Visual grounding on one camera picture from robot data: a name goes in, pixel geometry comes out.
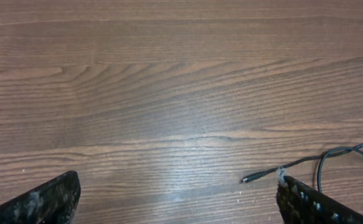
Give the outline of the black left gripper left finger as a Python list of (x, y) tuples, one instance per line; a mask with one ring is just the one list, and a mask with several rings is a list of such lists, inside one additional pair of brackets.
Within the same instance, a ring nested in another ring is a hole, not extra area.
[(67, 171), (0, 205), (0, 224), (71, 224), (81, 195), (78, 173)]

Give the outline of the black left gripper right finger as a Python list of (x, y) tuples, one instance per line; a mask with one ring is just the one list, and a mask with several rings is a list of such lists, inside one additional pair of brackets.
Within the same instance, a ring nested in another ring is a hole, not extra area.
[(286, 175), (276, 202), (285, 224), (363, 224), (363, 215)]

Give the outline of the black cable silver plug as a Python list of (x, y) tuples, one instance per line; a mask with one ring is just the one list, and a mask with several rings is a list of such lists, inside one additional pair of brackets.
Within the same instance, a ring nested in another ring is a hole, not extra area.
[(285, 170), (286, 168), (289, 167), (293, 167), (295, 165), (298, 165), (300, 163), (303, 162), (307, 162), (307, 161), (319, 161), (317, 170), (315, 172), (316, 174), (316, 186), (317, 186), (317, 190), (319, 193), (322, 193), (322, 183), (321, 183), (321, 176), (322, 176), (322, 169), (325, 163), (325, 160), (327, 158), (331, 158), (331, 157), (338, 157), (338, 156), (342, 156), (345, 154), (348, 154), (350, 152), (356, 152), (359, 153), (363, 156), (363, 143), (362, 144), (358, 144), (356, 146), (352, 146), (352, 147), (347, 147), (347, 146), (342, 146), (342, 147), (335, 147), (332, 148), (328, 151), (323, 152), (322, 154), (318, 155), (318, 156), (308, 156), (308, 157), (303, 157), (301, 159), (298, 159), (297, 161), (293, 161), (284, 165), (281, 165), (279, 167), (274, 167), (268, 170), (263, 170), (260, 172), (255, 172), (249, 175), (246, 175), (245, 177), (242, 177), (242, 179), (240, 180), (241, 184), (246, 184), (249, 182), (252, 182), (254, 180), (260, 179), (266, 175), (272, 174), (274, 172), (278, 172), (278, 171), (282, 171)]

